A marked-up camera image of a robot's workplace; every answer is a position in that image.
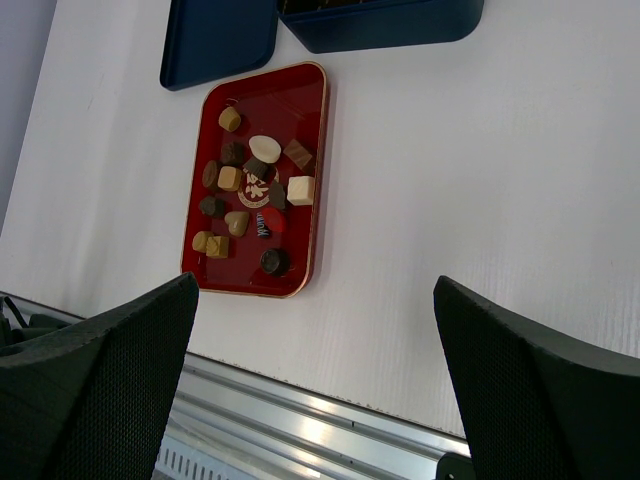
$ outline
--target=milk chocolate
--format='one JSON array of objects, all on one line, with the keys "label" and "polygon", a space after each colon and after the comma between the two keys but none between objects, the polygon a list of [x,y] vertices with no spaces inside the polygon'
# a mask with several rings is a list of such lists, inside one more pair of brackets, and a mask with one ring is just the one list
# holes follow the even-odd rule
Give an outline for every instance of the milk chocolate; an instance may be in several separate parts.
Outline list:
[{"label": "milk chocolate", "polygon": [[315,158],[295,138],[291,140],[287,148],[284,149],[284,154],[289,157],[305,175],[313,174],[313,167],[315,167],[316,164]]},{"label": "milk chocolate", "polygon": [[218,190],[218,164],[214,161],[208,162],[202,172],[202,184],[211,192]]}]

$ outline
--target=white round chocolate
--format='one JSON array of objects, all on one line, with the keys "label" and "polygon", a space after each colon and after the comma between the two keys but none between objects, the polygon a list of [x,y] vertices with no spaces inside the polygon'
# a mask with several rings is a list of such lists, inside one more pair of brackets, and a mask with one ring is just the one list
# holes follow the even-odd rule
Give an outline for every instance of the white round chocolate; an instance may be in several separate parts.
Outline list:
[{"label": "white round chocolate", "polygon": [[254,157],[264,163],[276,163],[282,153],[282,147],[273,138],[256,135],[249,139],[249,148]]}]

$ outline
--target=navy blue tray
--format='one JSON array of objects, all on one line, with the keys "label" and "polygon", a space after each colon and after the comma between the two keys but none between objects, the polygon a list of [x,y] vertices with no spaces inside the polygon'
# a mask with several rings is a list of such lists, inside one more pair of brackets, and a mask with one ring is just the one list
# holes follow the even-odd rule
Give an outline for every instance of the navy blue tray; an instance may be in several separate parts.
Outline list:
[{"label": "navy blue tray", "polygon": [[454,42],[480,22],[484,0],[368,0],[324,10],[278,13],[313,53]]},{"label": "navy blue tray", "polygon": [[160,84],[180,90],[264,66],[277,25],[275,0],[173,0]]}]

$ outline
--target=metal vent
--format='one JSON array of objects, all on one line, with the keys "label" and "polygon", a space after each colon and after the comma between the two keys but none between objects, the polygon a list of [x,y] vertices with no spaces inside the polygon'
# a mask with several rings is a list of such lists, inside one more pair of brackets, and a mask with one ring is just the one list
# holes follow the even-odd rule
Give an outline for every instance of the metal vent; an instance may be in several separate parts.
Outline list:
[{"label": "metal vent", "polygon": [[255,477],[164,436],[156,470],[174,480],[254,480]]}]

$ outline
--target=heart-shaped chocolate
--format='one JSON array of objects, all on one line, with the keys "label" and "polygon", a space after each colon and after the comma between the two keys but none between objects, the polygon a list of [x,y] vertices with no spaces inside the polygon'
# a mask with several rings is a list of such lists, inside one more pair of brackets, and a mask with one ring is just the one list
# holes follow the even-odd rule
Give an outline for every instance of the heart-shaped chocolate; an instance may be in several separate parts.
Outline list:
[{"label": "heart-shaped chocolate", "polygon": [[229,226],[229,233],[234,237],[241,237],[249,225],[248,212],[229,212],[224,216],[224,223]]}]

